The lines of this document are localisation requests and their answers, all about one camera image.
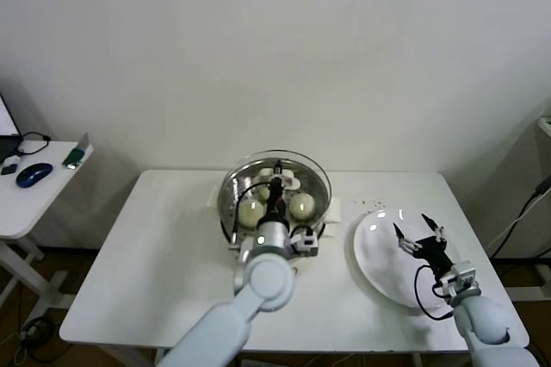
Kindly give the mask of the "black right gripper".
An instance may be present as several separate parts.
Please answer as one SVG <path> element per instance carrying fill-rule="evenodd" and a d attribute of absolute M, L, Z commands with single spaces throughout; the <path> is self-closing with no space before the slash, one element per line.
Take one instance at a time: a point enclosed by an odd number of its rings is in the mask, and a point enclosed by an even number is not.
<path fill-rule="evenodd" d="M 415 242 L 408 239 L 399 229 L 398 225 L 394 223 L 393 227 L 398 239 L 398 246 L 405 253 L 413 254 L 414 258 L 426 261 L 435 275 L 445 275 L 451 271 L 451 267 L 454 263 L 446 254 L 448 243 L 444 237 L 444 227 L 439 226 L 428 215 L 421 215 L 435 236 L 430 236 Z"/>

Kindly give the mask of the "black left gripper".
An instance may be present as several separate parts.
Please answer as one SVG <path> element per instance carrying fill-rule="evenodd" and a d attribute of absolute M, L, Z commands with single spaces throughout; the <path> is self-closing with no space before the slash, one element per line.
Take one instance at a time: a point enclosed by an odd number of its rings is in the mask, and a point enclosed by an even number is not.
<path fill-rule="evenodd" d="M 273 169 L 273 179 L 270 181 L 269 198 L 267 201 L 265 218 L 268 221 L 279 221 L 287 223 L 287 205 L 283 199 L 283 168 L 282 162 L 278 159 Z"/>

